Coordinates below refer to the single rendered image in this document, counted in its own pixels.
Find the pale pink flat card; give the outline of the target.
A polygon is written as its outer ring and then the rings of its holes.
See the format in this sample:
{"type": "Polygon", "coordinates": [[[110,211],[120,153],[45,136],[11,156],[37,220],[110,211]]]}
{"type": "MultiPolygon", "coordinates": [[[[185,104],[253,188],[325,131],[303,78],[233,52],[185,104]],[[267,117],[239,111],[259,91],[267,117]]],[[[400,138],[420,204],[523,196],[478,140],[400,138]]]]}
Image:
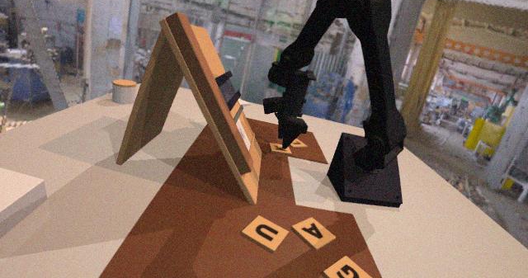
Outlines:
{"type": "Polygon", "coordinates": [[[239,104],[240,104],[240,105],[243,105],[243,106],[250,106],[250,104],[251,104],[251,103],[246,102],[246,101],[243,101],[243,100],[241,100],[241,99],[238,99],[238,101],[239,101],[239,104]]]}

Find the wooden a-frame board stand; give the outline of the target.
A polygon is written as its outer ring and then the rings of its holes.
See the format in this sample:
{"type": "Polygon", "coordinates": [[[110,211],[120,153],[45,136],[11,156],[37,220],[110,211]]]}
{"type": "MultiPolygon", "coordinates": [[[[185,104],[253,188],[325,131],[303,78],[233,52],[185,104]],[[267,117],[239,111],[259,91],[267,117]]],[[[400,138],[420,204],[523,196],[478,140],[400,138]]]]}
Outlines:
{"type": "Polygon", "coordinates": [[[133,104],[117,165],[157,137],[185,79],[227,164],[249,204],[257,203],[262,151],[205,28],[190,25],[185,14],[163,18],[162,27],[133,104]],[[240,120],[250,142],[243,141],[240,120]]]}

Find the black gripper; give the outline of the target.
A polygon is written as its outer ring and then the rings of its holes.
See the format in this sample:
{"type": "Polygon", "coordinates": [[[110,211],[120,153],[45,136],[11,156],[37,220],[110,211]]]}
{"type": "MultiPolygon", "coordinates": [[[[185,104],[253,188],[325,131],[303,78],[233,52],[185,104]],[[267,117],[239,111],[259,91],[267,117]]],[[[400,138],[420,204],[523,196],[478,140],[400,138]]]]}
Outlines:
{"type": "Polygon", "coordinates": [[[306,102],[305,95],[289,92],[285,90],[283,97],[287,101],[286,115],[282,115],[281,111],[275,113],[278,119],[278,139],[283,138],[282,148],[287,149],[290,144],[300,135],[307,134],[308,125],[302,117],[302,107],[306,102]]]}

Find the white paper ticket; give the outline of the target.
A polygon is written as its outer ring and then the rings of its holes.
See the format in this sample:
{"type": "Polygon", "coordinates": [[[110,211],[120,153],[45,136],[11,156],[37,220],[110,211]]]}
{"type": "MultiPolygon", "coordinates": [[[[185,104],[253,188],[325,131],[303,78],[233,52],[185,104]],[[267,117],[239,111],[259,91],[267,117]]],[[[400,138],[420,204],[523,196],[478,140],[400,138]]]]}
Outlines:
{"type": "Polygon", "coordinates": [[[245,131],[244,131],[244,129],[243,129],[243,127],[242,127],[242,124],[241,124],[241,122],[240,122],[239,119],[238,119],[238,121],[237,121],[237,123],[236,123],[236,126],[238,127],[238,130],[239,130],[240,134],[242,135],[243,141],[244,141],[244,143],[246,144],[247,149],[248,149],[248,151],[249,151],[249,149],[250,149],[250,145],[251,145],[251,144],[250,144],[250,142],[249,142],[249,140],[248,140],[248,137],[247,137],[247,135],[246,135],[246,133],[245,133],[245,131]]]}

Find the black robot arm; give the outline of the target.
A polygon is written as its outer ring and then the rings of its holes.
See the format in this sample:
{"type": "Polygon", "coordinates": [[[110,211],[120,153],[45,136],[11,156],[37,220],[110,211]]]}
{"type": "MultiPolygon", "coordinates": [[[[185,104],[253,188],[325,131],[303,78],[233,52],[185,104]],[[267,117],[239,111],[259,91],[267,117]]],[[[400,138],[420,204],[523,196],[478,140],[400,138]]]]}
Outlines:
{"type": "Polygon", "coordinates": [[[367,145],[354,147],[357,173],[379,174],[403,151],[407,130],[395,105],[394,78],[388,42],[391,0],[317,0],[297,40],[272,63],[268,79],[285,90],[305,95],[313,71],[303,71],[314,57],[316,44],[336,18],[346,18],[361,42],[372,114],[363,120],[367,145]],[[298,69],[298,70],[297,70],[298,69]]]}

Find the tan letter tile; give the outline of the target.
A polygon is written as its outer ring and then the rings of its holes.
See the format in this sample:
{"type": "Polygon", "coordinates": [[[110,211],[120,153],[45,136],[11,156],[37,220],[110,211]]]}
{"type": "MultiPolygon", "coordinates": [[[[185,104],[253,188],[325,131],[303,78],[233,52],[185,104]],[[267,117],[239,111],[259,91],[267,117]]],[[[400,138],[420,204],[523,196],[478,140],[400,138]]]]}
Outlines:
{"type": "Polygon", "coordinates": [[[293,225],[292,230],[294,230],[315,251],[336,239],[331,232],[328,232],[328,230],[314,218],[293,225]]]}
{"type": "Polygon", "coordinates": [[[273,224],[268,219],[264,219],[259,215],[241,232],[241,234],[247,238],[250,238],[273,253],[280,246],[288,233],[289,231],[273,224]]]}
{"type": "Polygon", "coordinates": [[[307,148],[308,146],[304,143],[302,143],[300,140],[298,139],[295,139],[291,144],[290,146],[292,148],[307,148]]]}
{"type": "Polygon", "coordinates": [[[283,153],[283,154],[292,155],[289,147],[287,149],[283,149],[281,144],[269,143],[269,145],[273,153],[283,153]]]}
{"type": "Polygon", "coordinates": [[[327,278],[372,278],[347,256],[323,271],[327,278]]]}

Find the grey cylindrical canister with orange lid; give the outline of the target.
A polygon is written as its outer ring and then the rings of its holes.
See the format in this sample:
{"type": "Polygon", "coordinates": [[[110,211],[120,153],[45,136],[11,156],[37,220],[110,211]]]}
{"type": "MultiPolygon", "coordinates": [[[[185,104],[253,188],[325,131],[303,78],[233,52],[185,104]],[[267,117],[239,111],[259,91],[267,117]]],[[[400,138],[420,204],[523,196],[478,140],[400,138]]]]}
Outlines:
{"type": "Polygon", "coordinates": [[[131,104],[135,101],[136,82],[115,80],[112,87],[112,99],[117,104],[131,104]]]}

